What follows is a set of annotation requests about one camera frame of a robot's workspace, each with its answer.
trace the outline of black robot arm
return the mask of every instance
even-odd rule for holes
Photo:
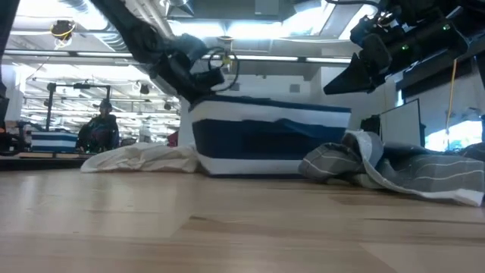
[[[362,50],[324,87],[327,95],[370,93],[386,77],[438,54],[458,58],[485,35],[485,0],[381,0],[374,5],[376,16],[363,17],[351,31],[351,41]]]
[[[121,0],[91,0],[123,37],[135,60],[149,64],[150,72],[167,81],[189,102],[213,94],[213,86],[224,82],[219,67],[191,74],[192,66],[208,49],[200,39],[183,34],[163,38],[156,29],[135,17]]]

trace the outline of person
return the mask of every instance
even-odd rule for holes
[[[81,127],[76,148],[80,152],[104,152],[119,146],[120,134],[116,116],[111,114],[113,106],[103,99],[99,105],[99,115]]]

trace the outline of white wall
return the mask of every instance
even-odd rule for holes
[[[239,76],[239,91],[226,91],[225,96],[251,96],[254,98],[269,98],[282,102],[310,103],[310,82],[300,76],[267,76],[265,79],[255,75]],[[300,85],[300,93],[290,93],[291,84]],[[188,113],[189,103],[181,100],[179,145],[194,142],[192,122]]]
[[[451,83],[447,83],[408,99],[419,98],[421,122],[427,126],[426,135],[445,129],[450,90]],[[477,119],[478,115],[470,108],[479,109],[480,115],[485,113],[485,90],[475,67],[474,73],[460,77],[455,82],[450,126]]]
[[[315,78],[311,81],[311,98],[314,103],[321,105],[340,106],[351,108],[352,116],[349,129],[360,128],[361,121],[372,115],[381,114],[396,106],[397,92],[394,80],[388,81],[374,92],[350,93],[341,95],[325,95],[322,90],[331,80],[338,76],[344,68],[322,67]]]
[[[239,91],[221,93],[225,96],[251,96],[254,98],[269,98],[282,102],[310,101],[310,82],[302,76],[267,76],[241,75],[238,79]],[[291,84],[300,85],[300,93],[290,93]]]

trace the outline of crumpled fabric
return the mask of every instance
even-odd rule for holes
[[[481,206],[485,196],[485,162],[446,155],[420,146],[382,143],[375,133],[348,132],[341,144],[326,143],[299,166],[320,182],[338,178],[369,189]]]
[[[94,155],[81,167],[85,173],[103,171],[173,171],[194,173],[199,166],[195,147],[136,143]]]

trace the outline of ceiling light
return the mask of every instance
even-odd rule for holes
[[[49,99],[47,96],[25,96],[25,99]],[[77,97],[54,97],[54,100],[69,100],[69,101],[93,101],[93,100],[103,100],[104,98],[77,98]],[[150,99],[109,99],[110,102],[152,102]]]
[[[131,53],[121,52],[76,52],[79,57],[96,57],[96,58],[132,58]]]
[[[205,38],[224,36],[225,32],[219,23],[181,23],[170,20],[168,22],[175,35],[180,36],[184,33],[189,35]]]
[[[6,49],[5,55],[12,56],[37,56],[37,57],[69,57],[69,52],[53,51],[53,50],[22,50],[22,49]]]
[[[92,99],[91,95],[88,95],[88,94],[84,93],[83,91],[79,91],[79,96],[83,96],[85,98]]]
[[[41,30],[12,30],[10,35],[21,35],[21,36],[36,36],[36,35],[49,35],[51,34],[50,31],[41,31]]]
[[[298,61],[298,57],[239,55],[241,61]]]
[[[227,35],[235,39],[274,39],[282,36],[280,22],[262,23],[234,23],[231,24]]]
[[[23,113],[47,113],[46,109],[22,109]],[[97,115],[99,111],[77,111],[77,110],[52,110],[52,114],[60,115]],[[142,116],[138,115],[138,112],[117,112],[118,118],[140,118],[140,117],[152,117],[152,118],[174,118],[177,116],[175,113],[142,113]]]
[[[373,5],[363,5],[362,8],[358,10],[355,16],[350,20],[349,24],[340,35],[339,39],[350,39],[350,31],[353,30],[355,26],[357,26],[358,22],[364,16],[368,16],[369,18],[372,18],[376,13],[377,13],[377,8],[374,7]]]
[[[350,64],[349,58],[306,58],[307,62],[311,63],[330,63],[330,64]]]

